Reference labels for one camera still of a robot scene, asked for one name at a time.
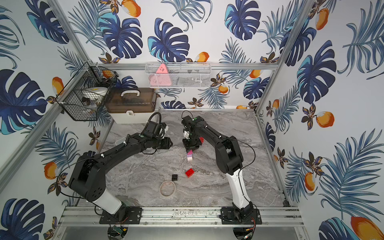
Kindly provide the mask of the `red 2x2 lego brick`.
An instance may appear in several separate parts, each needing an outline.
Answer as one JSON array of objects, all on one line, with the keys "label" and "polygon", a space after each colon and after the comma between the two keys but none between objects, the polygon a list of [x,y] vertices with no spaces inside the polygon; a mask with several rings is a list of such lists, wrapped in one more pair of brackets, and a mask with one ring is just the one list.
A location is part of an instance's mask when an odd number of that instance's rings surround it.
[{"label": "red 2x2 lego brick", "polygon": [[189,169],[185,172],[186,176],[188,178],[190,178],[193,174],[195,173],[195,171],[193,169]]}]

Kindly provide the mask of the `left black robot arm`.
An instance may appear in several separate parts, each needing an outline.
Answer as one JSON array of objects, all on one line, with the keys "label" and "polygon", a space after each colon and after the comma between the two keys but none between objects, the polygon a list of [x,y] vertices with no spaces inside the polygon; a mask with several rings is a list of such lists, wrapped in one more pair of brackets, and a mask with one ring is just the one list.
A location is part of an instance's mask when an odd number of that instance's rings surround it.
[{"label": "left black robot arm", "polygon": [[92,157],[80,157],[69,180],[70,189],[86,201],[102,208],[104,212],[116,218],[121,217],[126,206],[107,190],[107,173],[126,159],[147,149],[170,149],[173,143],[165,136],[167,129],[166,123],[149,121],[142,132],[127,135],[126,139],[114,148]]}]

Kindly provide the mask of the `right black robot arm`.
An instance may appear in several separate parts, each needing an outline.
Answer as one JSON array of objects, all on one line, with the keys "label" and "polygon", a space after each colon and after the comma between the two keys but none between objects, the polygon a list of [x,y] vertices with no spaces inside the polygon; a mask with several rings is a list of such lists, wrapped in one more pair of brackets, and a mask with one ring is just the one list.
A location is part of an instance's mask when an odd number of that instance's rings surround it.
[{"label": "right black robot arm", "polygon": [[216,163],[219,170],[226,175],[233,196],[233,206],[239,211],[253,208],[253,204],[247,194],[243,179],[243,161],[238,140],[235,137],[225,136],[200,116],[182,118],[184,127],[183,145],[186,152],[197,150],[201,145],[201,139],[208,142],[215,150]]}]

